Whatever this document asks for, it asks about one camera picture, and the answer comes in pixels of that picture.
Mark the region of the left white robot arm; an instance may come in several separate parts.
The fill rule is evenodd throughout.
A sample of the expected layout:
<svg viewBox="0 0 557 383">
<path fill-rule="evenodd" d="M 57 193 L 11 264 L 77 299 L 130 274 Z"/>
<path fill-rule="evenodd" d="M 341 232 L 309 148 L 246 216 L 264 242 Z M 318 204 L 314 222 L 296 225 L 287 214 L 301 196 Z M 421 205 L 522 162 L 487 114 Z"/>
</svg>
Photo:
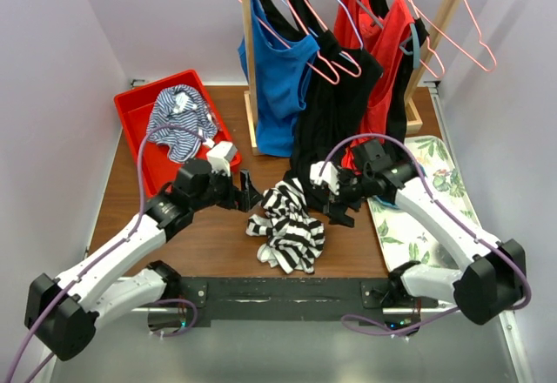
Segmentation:
<svg viewBox="0 0 557 383">
<path fill-rule="evenodd" d="M 186 161 L 175 179 L 96 252 L 55 278 L 43 273 L 31 282 L 24 324 L 66 361 L 81 353 L 98 329 L 131 309 L 174 305 L 180 276 L 164 262 L 149 264 L 126 282 L 120 277 L 188 227 L 196 212 L 211 206 L 249 212 L 261 198 L 247 170 L 235 185 L 222 161 Z"/>
</svg>

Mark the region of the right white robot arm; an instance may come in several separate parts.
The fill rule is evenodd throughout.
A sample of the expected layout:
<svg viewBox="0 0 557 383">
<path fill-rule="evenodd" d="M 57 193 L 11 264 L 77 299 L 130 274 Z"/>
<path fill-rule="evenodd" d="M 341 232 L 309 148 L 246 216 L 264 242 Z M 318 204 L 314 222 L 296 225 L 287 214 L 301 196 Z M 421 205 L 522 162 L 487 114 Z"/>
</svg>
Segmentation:
<svg viewBox="0 0 557 383">
<path fill-rule="evenodd" d="M 417 298 L 453 304 L 476 325 L 484 325 L 506 310 L 520 310 L 532 299 L 527 281 L 526 251 L 514 239 L 501 241 L 439 198 L 412 152 L 399 140 L 382 134 L 355 137 L 356 169 L 333 163 L 337 151 L 352 142 L 337 143 L 324 160 L 312 164 L 310 180 L 327 188 L 332 202 L 356 205 L 379 198 L 415 219 L 452 257 L 453 269 L 410 260 L 388 275 L 387 295 L 399 307 Z"/>
</svg>

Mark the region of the black white striped tank top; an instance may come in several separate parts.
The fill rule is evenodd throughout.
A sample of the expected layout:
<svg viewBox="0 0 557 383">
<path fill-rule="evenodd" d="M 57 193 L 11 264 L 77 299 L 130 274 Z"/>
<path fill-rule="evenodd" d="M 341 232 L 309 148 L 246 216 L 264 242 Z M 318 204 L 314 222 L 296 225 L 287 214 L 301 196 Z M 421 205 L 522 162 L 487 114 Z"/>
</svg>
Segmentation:
<svg viewBox="0 0 557 383">
<path fill-rule="evenodd" d="M 260 207 L 264 214 L 251 215 L 245 229 L 248 236 L 265 240 L 258 248 L 258 261 L 285 274 L 313 274 L 324 250 L 325 227 L 309 214 L 299 180 L 288 178 L 264 191 Z"/>
</svg>

